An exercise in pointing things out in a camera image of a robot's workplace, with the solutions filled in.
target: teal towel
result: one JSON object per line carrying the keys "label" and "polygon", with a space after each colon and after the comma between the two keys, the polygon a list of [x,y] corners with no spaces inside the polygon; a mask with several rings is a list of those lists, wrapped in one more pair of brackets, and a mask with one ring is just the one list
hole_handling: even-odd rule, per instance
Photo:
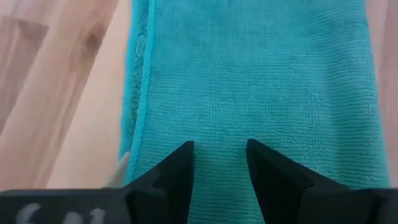
{"label": "teal towel", "polygon": [[193,140],[189,221],[261,222],[254,138],[351,187],[389,185],[363,0],[133,3],[126,182]]}

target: black device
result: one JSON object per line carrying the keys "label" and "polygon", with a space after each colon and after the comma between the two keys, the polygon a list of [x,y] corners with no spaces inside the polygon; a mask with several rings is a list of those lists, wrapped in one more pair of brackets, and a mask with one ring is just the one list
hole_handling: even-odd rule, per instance
{"label": "black device", "polygon": [[[0,223],[186,223],[193,148],[193,141],[187,141],[121,189],[1,192]],[[246,159],[267,224],[398,223],[397,190],[353,190],[253,139]]]}

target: black plastic jaw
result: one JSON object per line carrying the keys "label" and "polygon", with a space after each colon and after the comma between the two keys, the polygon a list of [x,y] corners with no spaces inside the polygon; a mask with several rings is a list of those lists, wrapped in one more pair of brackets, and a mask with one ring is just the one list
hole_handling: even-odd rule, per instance
{"label": "black plastic jaw", "polygon": [[398,223],[397,190],[352,190],[256,140],[246,159],[267,224]]}
{"label": "black plastic jaw", "polygon": [[193,142],[121,189],[10,190],[0,223],[186,223],[193,186]]}

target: microfiber towel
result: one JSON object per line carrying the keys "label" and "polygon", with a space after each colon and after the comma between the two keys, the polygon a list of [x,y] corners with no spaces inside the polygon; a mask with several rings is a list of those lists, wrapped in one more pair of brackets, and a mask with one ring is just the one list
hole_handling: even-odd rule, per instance
{"label": "microfiber towel", "polygon": [[263,222],[254,138],[352,188],[389,185],[363,0],[133,0],[132,15],[126,182],[192,140],[189,222]]}

